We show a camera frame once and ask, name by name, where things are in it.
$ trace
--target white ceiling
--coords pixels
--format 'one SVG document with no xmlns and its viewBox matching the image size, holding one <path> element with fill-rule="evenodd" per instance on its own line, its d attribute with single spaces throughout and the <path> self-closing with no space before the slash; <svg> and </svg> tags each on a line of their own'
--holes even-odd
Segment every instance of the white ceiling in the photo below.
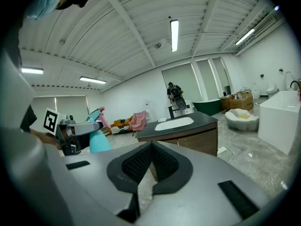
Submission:
<svg viewBox="0 0 301 226">
<path fill-rule="evenodd" d="M 89 0 L 84 8 L 56 10 L 20 31 L 25 74 L 34 87 L 100 91 L 176 60 L 237 51 L 234 42 L 270 11 L 265 0 Z M 178 51 L 171 52 L 169 19 L 178 19 Z M 100 78 L 107 84 L 80 81 Z"/>
</svg>

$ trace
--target toilet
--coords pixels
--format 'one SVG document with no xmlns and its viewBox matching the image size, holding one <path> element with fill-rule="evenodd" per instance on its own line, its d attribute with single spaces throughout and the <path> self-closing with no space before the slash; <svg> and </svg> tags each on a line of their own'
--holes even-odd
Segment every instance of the toilet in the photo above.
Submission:
<svg viewBox="0 0 301 226">
<path fill-rule="evenodd" d="M 269 88 L 267 89 L 267 94 L 269 98 L 278 92 L 277 85 L 275 83 L 269 83 Z"/>
</svg>

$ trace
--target white wall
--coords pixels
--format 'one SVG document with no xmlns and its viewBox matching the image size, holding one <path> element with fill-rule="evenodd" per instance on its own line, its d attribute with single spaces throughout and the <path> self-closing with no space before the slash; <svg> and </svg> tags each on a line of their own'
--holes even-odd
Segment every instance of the white wall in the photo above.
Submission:
<svg viewBox="0 0 301 226">
<path fill-rule="evenodd" d="M 226 64 L 226 73 L 230 77 L 231 89 L 237 92 L 242 87 L 240 82 L 241 78 L 237 73 L 239 64 L 237 58 L 233 55 L 226 54 L 212 54 L 194 57 L 192 63 L 196 65 L 196 60 L 210 59 L 210 58 L 223 58 L 223 63 Z M 151 111 L 154 120 L 159 118 L 170 118 L 168 106 L 170 105 L 166 94 L 166 86 L 162 75 L 162 70 L 166 70 L 175 66 L 187 64 L 191 62 L 191 58 L 183 59 L 173 62 L 134 78 L 131 78 L 109 90 L 102 93 L 103 104 L 106 106 L 105 118 L 111 124 L 115 120 L 128 118 L 133 113 L 141 112 L 145 109 Z M 197 77 L 197 82 L 202 92 L 201 96 L 208 100 L 206 93 L 204 93 L 204 82 L 200 75 L 198 66 L 193 66 L 194 72 Z"/>
<path fill-rule="evenodd" d="M 151 111 L 154 119 L 168 116 L 166 86 L 160 69 L 138 75 L 105 91 L 103 98 L 104 116 L 110 124 L 146 109 Z"/>
<path fill-rule="evenodd" d="M 266 95 L 269 81 L 279 90 L 286 90 L 285 72 L 290 71 L 294 79 L 301 78 L 300 45 L 289 25 L 282 26 L 269 38 L 237 57 L 241 72 L 248 87 L 256 82 L 261 95 Z"/>
</svg>

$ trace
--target ceiling light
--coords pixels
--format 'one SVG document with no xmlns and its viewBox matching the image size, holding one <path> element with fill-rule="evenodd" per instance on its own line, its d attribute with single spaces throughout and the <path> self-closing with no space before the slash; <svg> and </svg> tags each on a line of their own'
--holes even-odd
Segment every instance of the ceiling light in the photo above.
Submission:
<svg viewBox="0 0 301 226">
<path fill-rule="evenodd" d="M 175 52 L 178 49 L 179 20 L 170 21 L 170 31 L 171 31 L 171 51 Z"/>
<path fill-rule="evenodd" d="M 92 78 L 83 77 L 83 76 L 81 76 L 81 78 L 79 80 L 80 81 L 93 82 L 93 83 L 99 83 L 99 84 L 105 84 L 107 82 L 107 81 L 101 81 L 101 80 L 92 79 Z"/>
<path fill-rule="evenodd" d="M 22 67 L 22 73 L 37 73 L 37 74 L 43 74 L 43 69 L 39 68 L 30 68 L 30 67 Z"/>
<path fill-rule="evenodd" d="M 247 32 L 240 40 L 238 40 L 235 45 L 240 44 L 242 41 L 244 41 L 247 37 L 249 37 L 255 30 L 251 29 L 249 32 Z"/>
</svg>

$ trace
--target white bathtub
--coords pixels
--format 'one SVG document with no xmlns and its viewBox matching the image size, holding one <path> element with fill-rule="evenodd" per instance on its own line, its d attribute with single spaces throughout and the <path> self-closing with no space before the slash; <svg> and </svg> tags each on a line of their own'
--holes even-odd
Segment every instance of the white bathtub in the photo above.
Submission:
<svg viewBox="0 0 301 226">
<path fill-rule="evenodd" d="M 262 103 L 258 137 L 288 155 L 301 126 L 300 105 L 297 91 L 280 91 Z"/>
</svg>

